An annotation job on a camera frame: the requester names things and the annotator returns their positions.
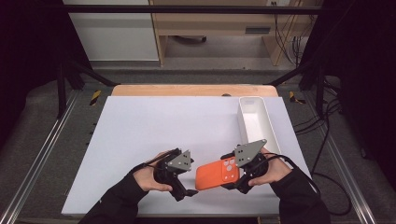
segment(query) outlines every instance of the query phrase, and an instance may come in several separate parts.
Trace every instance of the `person's right hand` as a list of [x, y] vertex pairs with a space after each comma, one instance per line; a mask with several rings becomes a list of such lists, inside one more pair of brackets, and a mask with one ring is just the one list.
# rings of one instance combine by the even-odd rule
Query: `person's right hand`
[[[262, 148], [262, 154], [271, 153], [266, 148]], [[264, 154], [266, 159], [269, 159], [275, 155]], [[283, 177], [291, 172], [289, 166], [281, 159], [273, 159], [268, 161], [268, 171], [265, 175], [251, 179], [248, 184], [252, 186], [269, 184], [281, 180]]]
[[[161, 156], [163, 153], [159, 153], [155, 158]], [[151, 166], [156, 166], [157, 161], [150, 164]], [[170, 185], [160, 184], [154, 179], [154, 168], [151, 166], [147, 166], [143, 169], [140, 169], [134, 172], [134, 179], [136, 180], [137, 184], [143, 191], [149, 190], [159, 190], [159, 191], [172, 191], [172, 187]]]

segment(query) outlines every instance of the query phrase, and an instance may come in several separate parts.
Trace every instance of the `person's left hand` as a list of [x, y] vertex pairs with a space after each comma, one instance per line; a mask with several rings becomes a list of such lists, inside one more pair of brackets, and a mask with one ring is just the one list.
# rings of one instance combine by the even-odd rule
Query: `person's left hand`
[[[155, 158], [161, 156], [165, 152], [159, 153]], [[150, 164], [151, 166], [156, 166], [157, 161]], [[137, 184], [143, 191], [149, 190], [159, 190], [159, 191], [172, 191], [172, 187], [165, 184], [160, 184], [154, 179], [154, 168], [153, 167], [145, 167], [134, 172], [134, 179], [136, 180]]]

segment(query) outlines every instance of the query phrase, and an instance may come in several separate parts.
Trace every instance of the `white table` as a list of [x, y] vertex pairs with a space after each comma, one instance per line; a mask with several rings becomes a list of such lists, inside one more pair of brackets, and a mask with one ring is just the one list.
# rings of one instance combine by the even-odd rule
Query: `white table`
[[[179, 176], [194, 189], [198, 166], [218, 160], [240, 144], [239, 97], [110, 96], [97, 124], [62, 214], [83, 216], [106, 190], [138, 163], [159, 152], [189, 149], [192, 170]], [[279, 148], [306, 174], [308, 169], [282, 98], [264, 97]], [[208, 189], [180, 202], [169, 192], [152, 191], [139, 203], [140, 217], [259, 217], [278, 213], [268, 185], [248, 194]]]

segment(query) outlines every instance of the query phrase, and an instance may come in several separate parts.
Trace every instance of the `orange phone case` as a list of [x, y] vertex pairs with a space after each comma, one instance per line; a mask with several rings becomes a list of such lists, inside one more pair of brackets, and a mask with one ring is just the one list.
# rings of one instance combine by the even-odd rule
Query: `orange phone case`
[[239, 168], [235, 166], [235, 157], [231, 157], [198, 167], [195, 188], [213, 189], [223, 184], [235, 183], [238, 179]]

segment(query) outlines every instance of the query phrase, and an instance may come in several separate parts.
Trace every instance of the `white plastic tray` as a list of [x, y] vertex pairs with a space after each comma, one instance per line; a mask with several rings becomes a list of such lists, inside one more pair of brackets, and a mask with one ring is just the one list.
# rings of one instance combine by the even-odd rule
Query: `white plastic tray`
[[261, 97], [239, 98], [238, 124], [243, 144], [266, 139], [265, 148], [281, 154], [265, 102]]

